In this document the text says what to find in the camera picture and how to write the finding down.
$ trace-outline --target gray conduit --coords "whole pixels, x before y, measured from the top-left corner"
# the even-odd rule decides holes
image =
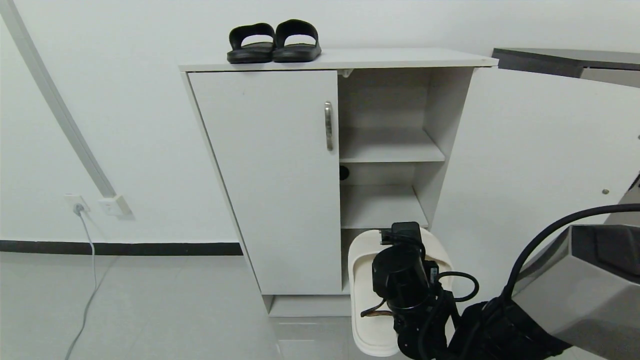
[[[13,0],[0,0],[0,14],[31,76],[33,76],[33,79],[36,81],[42,96],[47,101],[51,112],[56,117],[60,128],[76,151],[87,173],[89,173],[89,176],[103,197],[114,197],[116,191],[111,186],[109,179],[104,175],[98,161],[93,157],[91,149],[89,149],[82,133],[80,133],[80,129],[78,129],[67,105],[62,100],[56,85],[53,83],[47,68],[38,54],[38,50],[29,36],[29,32]]]

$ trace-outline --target white slipper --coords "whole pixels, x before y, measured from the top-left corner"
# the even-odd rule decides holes
[[[426,250],[426,259],[435,260],[440,272],[451,271],[451,260],[438,239],[429,231],[420,229]],[[390,245],[380,245],[378,230],[358,235],[349,246],[348,269],[351,290],[351,329],[353,341],[360,351],[370,356],[388,357],[397,354],[397,334],[391,316],[360,317],[363,310],[378,305],[382,299],[373,292],[371,264],[376,254]],[[451,291],[453,277],[442,278],[442,288]],[[378,310],[389,310],[386,304]]]

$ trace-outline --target gray cable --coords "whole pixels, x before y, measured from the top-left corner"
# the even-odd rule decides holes
[[[82,217],[82,211],[84,211],[84,206],[82,206],[82,204],[76,204],[74,206],[74,213],[80,218],[80,220],[82,220],[82,226],[84,227],[86,238],[87,240],[89,240],[89,245],[91,245],[91,265],[93,267],[93,293],[91,294],[89,301],[86,303],[86,306],[84,307],[82,327],[80,328],[78,335],[76,335],[76,338],[71,342],[71,345],[69,345],[69,349],[67,350],[67,356],[65,356],[65,360],[69,360],[69,358],[71,357],[71,352],[74,350],[74,347],[76,346],[76,342],[78,341],[78,339],[80,338],[80,335],[82,334],[82,331],[84,330],[84,325],[86,324],[86,315],[89,312],[89,306],[91,305],[91,301],[93,301],[93,297],[95,296],[95,293],[98,292],[98,288],[99,288],[98,278],[95,275],[95,247],[93,246],[93,241],[91,241],[91,236],[89,236],[89,230],[87,230],[86,228],[86,223],[84,222],[84,218]]]

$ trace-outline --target white wall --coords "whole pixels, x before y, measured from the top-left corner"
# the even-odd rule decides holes
[[[0,237],[83,241],[62,200],[82,194],[99,241],[236,241],[177,65],[224,59],[228,31],[295,17],[331,47],[640,52],[640,2],[16,0],[53,80],[135,220],[100,197],[2,29]]]

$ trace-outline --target black slipper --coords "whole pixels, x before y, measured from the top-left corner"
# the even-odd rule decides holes
[[[232,50],[227,53],[227,61],[232,64],[268,63],[271,61],[271,54],[274,48],[273,41],[242,45],[242,41],[252,35],[275,37],[271,25],[264,22],[239,26],[229,33],[229,42]]]
[[[312,44],[285,45],[284,41],[291,35],[308,35],[316,40]],[[313,25],[306,21],[291,19],[276,28],[276,49],[273,51],[273,61],[277,63],[306,63],[314,61],[322,49],[318,42],[318,32]]]

